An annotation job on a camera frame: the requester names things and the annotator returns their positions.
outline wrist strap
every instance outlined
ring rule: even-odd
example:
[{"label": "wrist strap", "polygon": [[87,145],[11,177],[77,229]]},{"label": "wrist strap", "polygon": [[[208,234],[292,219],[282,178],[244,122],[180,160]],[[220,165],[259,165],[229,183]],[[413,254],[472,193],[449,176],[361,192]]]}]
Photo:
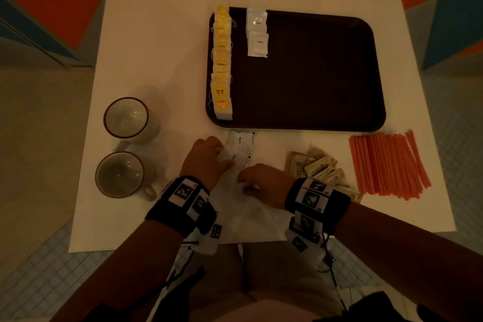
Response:
[{"label": "wrist strap", "polygon": [[304,232],[333,235],[351,198],[315,179],[297,179],[288,192],[285,208],[295,215]]},{"label": "wrist strap", "polygon": [[180,232],[183,238],[198,228],[206,234],[216,220],[216,211],[209,203],[210,192],[196,178],[175,179],[154,204],[145,220],[156,220]]}]

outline ceramic mug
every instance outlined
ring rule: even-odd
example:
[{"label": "ceramic mug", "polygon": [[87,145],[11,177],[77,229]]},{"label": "ceramic mug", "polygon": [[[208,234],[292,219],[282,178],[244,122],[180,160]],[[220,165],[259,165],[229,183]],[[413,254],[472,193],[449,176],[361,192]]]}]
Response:
[{"label": "ceramic mug", "polygon": [[156,191],[152,183],[156,170],[145,158],[129,151],[115,151],[100,161],[96,169],[96,185],[104,195],[121,198],[139,193],[153,201]]},{"label": "ceramic mug", "polygon": [[128,143],[147,142],[156,136],[159,121],[143,101],[123,97],[107,107],[104,127],[109,134]]}]

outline wire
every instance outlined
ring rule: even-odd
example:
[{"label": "wire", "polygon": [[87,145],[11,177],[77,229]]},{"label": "wire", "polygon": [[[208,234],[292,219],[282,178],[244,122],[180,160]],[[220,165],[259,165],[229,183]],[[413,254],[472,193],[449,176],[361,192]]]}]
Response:
[{"label": "wire", "polygon": [[[327,234],[327,240],[324,237],[324,226],[322,225],[322,241],[324,242],[324,248],[326,253],[329,253],[329,250],[327,249],[327,242],[329,242],[329,238],[330,238],[329,234]],[[332,276],[332,281],[334,282],[335,291],[339,296],[339,300],[341,301],[344,310],[347,311],[347,307],[345,306],[344,301],[342,300],[341,294],[339,293],[339,287],[337,286],[337,282],[335,281],[334,270],[332,269],[332,263],[329,263],[329,271],[330,271],[330,276]]]}]

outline brown tray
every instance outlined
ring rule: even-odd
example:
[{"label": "brown tray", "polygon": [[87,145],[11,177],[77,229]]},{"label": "brown tray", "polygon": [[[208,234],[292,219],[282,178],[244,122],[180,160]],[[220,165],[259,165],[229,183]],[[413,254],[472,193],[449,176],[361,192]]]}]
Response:
[{"label": "brown tray", "polygon": [[208,27],[206,113],[226,128],[371,132],[386,119],[371,27],[354,17],[267,10],[268,58],[250,57],[246,8],[231,8],[233,121],[210,102],[214,15]]}]

